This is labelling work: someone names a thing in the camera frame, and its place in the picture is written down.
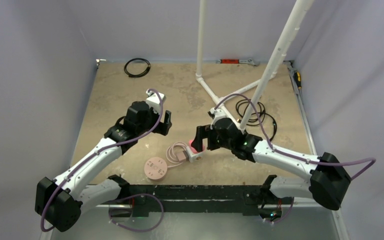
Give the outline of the pink plug adapter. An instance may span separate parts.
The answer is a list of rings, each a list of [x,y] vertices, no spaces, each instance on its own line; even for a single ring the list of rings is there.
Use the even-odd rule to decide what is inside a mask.
[[[188,142],[189,147],[193,147],[198,152],[204,152],[206,150],[206,146],[204,145],[203,140],[194,140],[191,139]]]

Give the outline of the white cube power socket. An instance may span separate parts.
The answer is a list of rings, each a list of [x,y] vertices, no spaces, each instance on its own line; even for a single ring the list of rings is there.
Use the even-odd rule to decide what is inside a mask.
[[[202,158],[202,155],[203,155],[203,151],[201,152],[198,152],[197,150],[195,150],[193,147],[191,146],[187,146],[186,147],[186,153],[187,153],[187,160],[191,163],[197,161],[197,160],[200,160]]]

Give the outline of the pink round socket with cord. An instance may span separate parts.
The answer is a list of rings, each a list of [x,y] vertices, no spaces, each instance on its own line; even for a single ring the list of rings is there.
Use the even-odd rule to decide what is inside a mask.
[[[143,167],[145,176],[154,182],[163,180],[170,169],[178,167],[189,160],[187,149],[188,145],[186,143],[175,142],[167,148],[165,159],[157,156],[151,157]]]

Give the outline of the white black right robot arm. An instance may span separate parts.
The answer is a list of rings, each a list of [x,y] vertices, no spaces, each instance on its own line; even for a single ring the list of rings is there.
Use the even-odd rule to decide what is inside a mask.
[[[191,146],[202,152],[203,140],[207,140],[209,151],[224,148],[238,159],[271,165],[302,179],[301,183],[290,188],[279,189],[273,184],[263,187],[260,196],[268,204],[285,197],[309,198],[336,211],[341,207],[352,181],[344,165],[333,154],[309,155],[270,145],[260,136],[239,130],[227,117],[214,124],[197,126]]]

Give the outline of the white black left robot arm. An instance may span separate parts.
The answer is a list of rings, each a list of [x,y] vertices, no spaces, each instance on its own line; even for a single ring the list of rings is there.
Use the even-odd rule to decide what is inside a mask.
[[[69,230],[90,209],[114,201],[118,205],[130,199],[146,197],[133,194],[130,184],[117,175],[97,185],[89,183],[145,136],[156,133],[166,136],[172,126],[171,112],[164,110],[164,101],[148,97],[135,101],[79,162],[54,178],[44,177],[36,186],[34,210],[41,216],[40,229],[50,232]]]

